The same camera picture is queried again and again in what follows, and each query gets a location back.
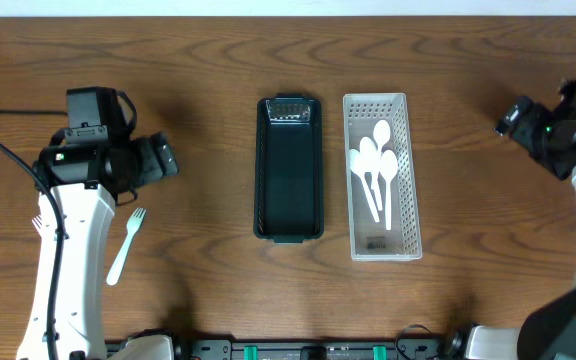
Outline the white plastic fork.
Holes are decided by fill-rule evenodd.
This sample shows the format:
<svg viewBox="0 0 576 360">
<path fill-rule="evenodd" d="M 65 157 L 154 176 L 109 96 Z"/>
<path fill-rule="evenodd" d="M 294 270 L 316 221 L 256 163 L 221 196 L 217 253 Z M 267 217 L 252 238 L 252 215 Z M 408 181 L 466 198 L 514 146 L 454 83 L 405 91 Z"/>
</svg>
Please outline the white plastic fork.
<svg viewBox="0 0 576 360">
<path fill-rule="evenodd" d="M 41 234 L 42 234 L 42 229 L 43 229 L 41 216 L 40 216 L 40 215 L 35 216 L 35 217 L 31 220 L 31 222 L 32 222 L 32 225 L 34 226 L 35 230 L 37 231 L 37 233 L 38 233 L 39 235 L 41 235 Z"/>
<path fill-rule="evenodd" d="M 115 286 L 118 284 L 122 271 L 127 261 L 127 257 L 134 240 L 134 237 L 142 227 L 147 210 L 145 208 L 137 208 L 129 217 L 126 224 L 126 237 L 120 247 L 112 266 L 106 277 L 106 284 Z"/>
</svg>

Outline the white plastic spoon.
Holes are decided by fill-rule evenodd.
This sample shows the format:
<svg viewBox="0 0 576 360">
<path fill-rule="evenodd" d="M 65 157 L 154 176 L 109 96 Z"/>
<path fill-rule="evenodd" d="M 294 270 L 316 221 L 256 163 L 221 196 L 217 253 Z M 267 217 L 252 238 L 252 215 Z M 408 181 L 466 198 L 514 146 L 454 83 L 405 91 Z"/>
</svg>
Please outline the white plastic spoon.
<svg viewBox="0 0 576 360">
<path fill-rule="evenodd" d="M 366 200 L 368 203 L 369 210 L 371 212 L 371 215 L 373 217 L 374 222 L 378 223 L 379 222 L 378 210 L 377 210 L 375 201 L 373 199 L 371 190 L 369 189 L 368 183 L 367 183 L 366 178 L 365 178 L 367 170 L 365 167 L 364 159 L 363 159 L 360 151 L 356 150 L 356 149 L 350 149 L 349 150 L 349 156 L 350 156 L 351 172 L 360 178 L 360 181 L 361 181 L 361 184 L 363 186 L 364 193 L 365 193 L 365 197 L 366 197 Z"/>
<path fill-rule="evenodd" d="M 376 145 L 371 138 L 363 137 L 360 140 L 359 150 L 364 162 L 364 167 L 371 174 L 370 188 L 372 189 L 375 196 L 377 210 L 382 211 L 383 203 L 378 182 L 379 169 Z"/>
<path fill-rule="evenodd" d="M 396 177 L 398 172 L 398 160 L 392 150 L 383 152 L 380 158 L 380 174 L 385 181 L 385 229 L 390 231 L 392 229 L 392 186 L 391 183 Z"/>
<path fill-rule="evenodd" d="M 377 146 L 377 152 L 382 153 L 383 147 L 390 141 L 391 128 L 388 120 L 379 120 L 373 128 L 373 140 Z"/>
</svg>

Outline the clear perforated plastic basket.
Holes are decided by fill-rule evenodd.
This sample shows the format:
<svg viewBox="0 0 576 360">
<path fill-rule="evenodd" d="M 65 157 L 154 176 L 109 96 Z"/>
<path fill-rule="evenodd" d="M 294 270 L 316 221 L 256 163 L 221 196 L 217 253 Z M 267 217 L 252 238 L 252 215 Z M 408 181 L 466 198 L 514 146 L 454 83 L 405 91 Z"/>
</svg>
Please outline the clear perforated plastic basket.
<svg viewBox="0 0 576 360">
<path fill-rule="evenodd" d="M 406 95 L 403 93 L 346 94 L 343 97 L 343 114 L 351 258 L 355 261 L 420 259 L 422 241 Z M 360 140 L 363 137 L 373 140 L 373 128 L 382 119 L 389 121 L 391 137 L 383 147 L 382 153 L 377 152 L 378 182 L 383 210 L 378 211 L 379 222 L 375 223 L 360 178 L 351 172 L 349 150 L 359 150 Z M 392 229 L 390 231 L 385 229 L 385 181 L 380 174 L 380 158 L 386 150 L 392 150 L 398 160 L 398 172 L 391 183 Z M 375 201 L 374 193 L 370 188 L 371 174 L 368 171 L 365 178 Z"/>
</svg>

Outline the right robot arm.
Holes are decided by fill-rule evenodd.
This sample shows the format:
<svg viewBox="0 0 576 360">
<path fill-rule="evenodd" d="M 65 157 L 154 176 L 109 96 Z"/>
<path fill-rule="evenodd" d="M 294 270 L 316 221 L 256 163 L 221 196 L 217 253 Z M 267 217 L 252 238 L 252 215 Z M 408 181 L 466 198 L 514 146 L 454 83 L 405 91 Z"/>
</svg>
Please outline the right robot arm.
<svg viewBox="0 0 576 360">
<path fill-rule="evenodd" d="M 558 89 L 552 110 L 520 96 L 495 130 L 524 148 L 559 180 L 570 180 L 576 195 L 576 78 Z M 445 345 L 461 359 L 576 359 L 576 270 L 572 289 L 530 314 L 518 328 L 473 325 Z"/>
</svg>

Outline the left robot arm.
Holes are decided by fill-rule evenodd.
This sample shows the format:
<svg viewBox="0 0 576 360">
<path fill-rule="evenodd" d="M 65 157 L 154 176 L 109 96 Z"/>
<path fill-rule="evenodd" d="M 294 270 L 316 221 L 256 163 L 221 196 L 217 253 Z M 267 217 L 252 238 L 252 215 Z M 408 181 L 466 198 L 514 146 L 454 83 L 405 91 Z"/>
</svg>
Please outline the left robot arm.
<svg viewBox="0 0 576 360">
<path fill-rule="evenodd" d="M 70 89 L 67 105 L 67 127 L 32 166 L 41 245 L 19 359 L 106 358 L 101 290 L 118 198 L 179 171 L 163 134 L 131 136 L 137 111 L 124 92 Z"/>
</svg>

